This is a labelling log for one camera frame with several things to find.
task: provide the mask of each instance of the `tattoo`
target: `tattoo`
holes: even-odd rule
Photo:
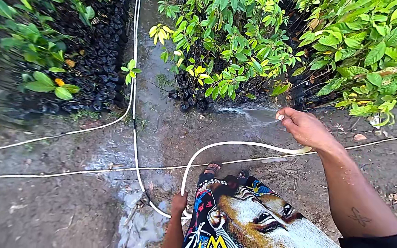
[[[361,216],[360,212],[355,207],[352,207],[352,212],[353,215],[348,215],[348,217],[357,221],[361,226],[365,227],[368,222],[371,222],[371,219]]]

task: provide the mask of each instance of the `forearm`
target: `forearm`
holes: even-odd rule
[[[397,218],[344,147],[335,142],[317,152],[326,173],[332,218],[342,235],[383,237],[397,234]]]
[[[182,212],[173,213],[169,221],[162,248],[181,248],[183,244]]]

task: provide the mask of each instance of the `wet ground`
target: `wet ground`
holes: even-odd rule
[[[160,45],[154,47],[147,31],[161,22],[153,14],[156,1],[143,1],[140,15],[138,99],[138,150],[141,167],[186,165],[200,148],[221,141],[253,141],[278,147],[300,146],[276,122],[264,122],[243,114],[260,102],[217,107],[217,112],[182,114],[179,106],[155,87],[156,76],[169,65],[160,60]],[[166,90],[169,85],[162,85]],[[277,109],[273,102],[261,106]],[[363,119],[345,111],[315,113],[345,146],[368,143],[386,136],[397,137],[397,123],[378,133]],[[4,129],[0,145],[100,125],[101,120],[46,117],[31,132]],[[367,140],[356,142],[355,134]],[[0,174],[59,173],[85,169],[134,167],[132,128],[125,122],[89,133],[65,136],[21,147],[0,150]],[[351,150],[366,178],[397,215],[397,141]],[[195,164],[233,161],[279,155],[259,147],[228,145],[208,149]],[[195,190],[204,168],[191,170],[186,189]],[[327,184],[317,155],[291,157],[283,161],[236,163],[219,172],[237,174],[248,169],[335,241],[336,229],[328,205]],[[179,192],[183,169],[141,171],[151,200],[169,212],[173,194]],[[168,219],[146,205],[134,171],[85,174],[47,179],[0,179],[0,247],[158,247]]]

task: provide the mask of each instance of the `hand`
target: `hand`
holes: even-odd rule
[[[311,113],[304,113],[290,107],[285,107],[278,110],[275,119],[278,120],[280,115],[284,116],[281,124],[303,146],[312,147],[317,150],[339,144],[331,133],[328,132],[323,123]]]
[[[171,202],[171,214],[182,214],[183,210],[186,208],[186,204],[188,203],[188,192],[185,192],[185,195],[179,192],[174,195],[173,201]]]

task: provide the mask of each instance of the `foot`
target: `foot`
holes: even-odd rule
[[[212,173],[213,175],[215,175],[215,173],[220,169],[221,167],[218,164],[208,164],[208,166],[206,167],[205,171],[203,172],[203,174],[206,173]]]
[[[238,173],[238,179],[240,178],[248,178],[249,177],[249,172],[247,170],[242,170]]]

